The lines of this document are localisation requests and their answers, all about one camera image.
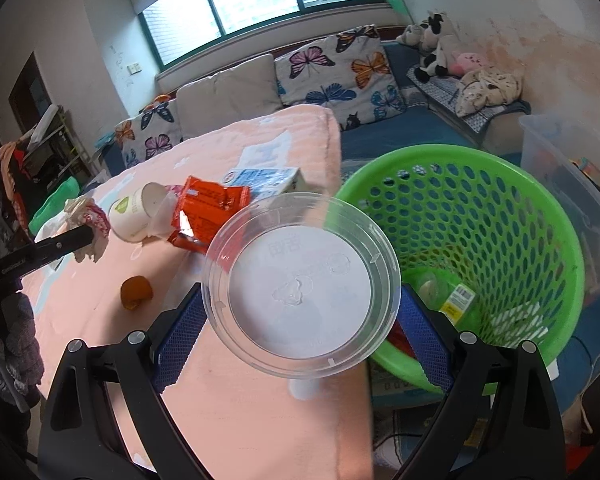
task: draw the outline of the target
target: blue gripper pad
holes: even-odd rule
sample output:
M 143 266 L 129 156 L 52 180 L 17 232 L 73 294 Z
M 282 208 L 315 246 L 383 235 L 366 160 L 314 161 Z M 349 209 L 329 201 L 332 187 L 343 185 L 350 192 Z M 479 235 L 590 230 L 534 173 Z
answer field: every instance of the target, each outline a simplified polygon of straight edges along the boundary
M 402 286 L 400 295 L 398 323 L 429 382 L 448 392 L 454 384 L 449 373 L 451 356 L 405 286 Z
M 159 394 L 178 380 L 205 321 L 202 290 L 199 290 L 182 310 L 156 352 L 152 383 Z

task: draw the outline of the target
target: wall outlet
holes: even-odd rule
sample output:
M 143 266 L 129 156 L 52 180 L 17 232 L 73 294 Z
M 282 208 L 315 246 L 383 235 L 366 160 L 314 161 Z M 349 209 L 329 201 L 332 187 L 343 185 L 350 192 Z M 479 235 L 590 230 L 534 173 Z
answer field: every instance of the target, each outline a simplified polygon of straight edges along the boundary
M 126 69 L 129 70 L 129 75 L 137 74 L 142 70 L 140 63 L 133 63 L 131 65 L 127 65 Z

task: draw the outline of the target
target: plastic cup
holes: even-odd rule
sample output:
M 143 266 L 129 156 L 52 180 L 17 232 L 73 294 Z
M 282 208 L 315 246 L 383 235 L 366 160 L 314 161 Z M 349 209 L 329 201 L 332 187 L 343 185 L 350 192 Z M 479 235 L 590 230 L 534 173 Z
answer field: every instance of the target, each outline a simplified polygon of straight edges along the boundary
M 317 379 L 384 341 L 400 301 L 389 240 L 335 198 L 288 193 L 249 205 L 212 241 L 206 314 L 222 342 L 258 370 Z
M 112 231 L 125 242 L 141 242 L 147 237 L 151 219 L 166 196 L 167 190 L 164 186 L 150 182 L 132 195 L 115 201 L 109 209 Z

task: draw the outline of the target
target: basket rim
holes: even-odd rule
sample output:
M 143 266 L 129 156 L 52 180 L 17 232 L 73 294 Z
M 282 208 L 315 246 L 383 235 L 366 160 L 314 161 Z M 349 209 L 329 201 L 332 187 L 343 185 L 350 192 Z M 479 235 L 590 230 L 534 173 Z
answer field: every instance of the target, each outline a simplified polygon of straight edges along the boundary
M 440 155 L 444 157 L 469 157 L 473 160 L 488 160 L 490 162 L 496 162 L 501 165 L 504 171 L 510 171 L 517 174 L 522 179 L 528 181 L 529 184 L 534 185 L 537 192 L 542 196 L 549 207 L 555 209 L 558 217 L 561 220 L 559 226 L 561 236 L 565 243 L 562 250 L 570 252 L 569 260 L 573 264 L 570 269 L 571 275 L 574 277 L 574 291 L 573 300 L 571 306 L 563 305 L 563 309 L 568 309 L 567 315 L 564 317 L 563 322 L 559 327 L 554 326 L 551 329 L 551 337 L 545 339 L 541 345 L 541 354 L 545 364 L 549 364 L 558 357 L 560 352 L 566 346 L 570 336 L 578 323 L 580 313 L 582 310 L 582 302 L 584 300 L 584 259 L 582 256 L 582 249 L 580 248 L 580 241 L 578 235 L 565 213 L 564 209 L 557 201 L 557 199 L 547 190 L 540 182 L 538 182 L 531 174 L 527 173 L 522 168 L 514 166 L 510 162 L 500 158 L 499 156 L 492 155 L 476 148 L 467 148 L 465 146 L 456 146 L 454 144 L 418 144 L 416 146 L 407 146 L 393 152 L 386 153 L 375 160 L 371 161 L 367 165 L 363 166 L 354 173 L 349 180 L 344 183 L 340 190 L 336 193 L 336 198 L 349 202 L 351 205 L 356 206 L 350 202 L 350 199 L 354 193 L 358 191 L 360 186 L 365 182 L 368 182 L 369 178 L 378 170 L 378 168 L 393 164 L 398 159 L 411 158 L 413 155 Z M 440 389 L 433 384 L 429 383 L 424 371 L 420 366 L 420 363 L 399 351 L 388 341 L 384 341 L 378 349 L 372 355 L 374 361 L 391 372 L 393 375 L 405 380 L 419 388 L 428 390 L 430 392 L 438 392 Z

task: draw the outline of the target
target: pink blanket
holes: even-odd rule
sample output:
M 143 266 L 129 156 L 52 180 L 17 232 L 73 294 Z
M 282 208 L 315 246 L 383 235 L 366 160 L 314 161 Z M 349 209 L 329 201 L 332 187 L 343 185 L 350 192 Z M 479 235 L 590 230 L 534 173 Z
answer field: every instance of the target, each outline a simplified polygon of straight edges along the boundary
M 252 146 L 243 153 L 243 149 Z M 147 182 L 184 183 L 193 174 L 219 180 L 243 162 L 300 167 L 314 190 L 340 186 L 340 132 L 332 113 L 298 105 L 271 116 L 231 124 L 191 139 L 100 186 L 96 202 L 108 210 L 118 196 Z M 77 264 L 66 256 L 24 279 L 36 312 L 45 362 L 46 395 L 67 343 L 119 342 L 147 329 L 186 252 L 161 240 L 127 244 L 111 235 L 103 258 Z M 120 285 L 146 276 L 154 299 L 136 311 L 120 303 Z M 295 400 L 287 381 L 268 376 L 235 357 L 207 324 L 177 384 L 162 398 L 199 459 L 217 479 L 365 480 L 372 478 L 371 408 L 364 365 L 326 380 L 318 399 Z M 149 464 L 118 387 L 110 388 L 130 455 Z

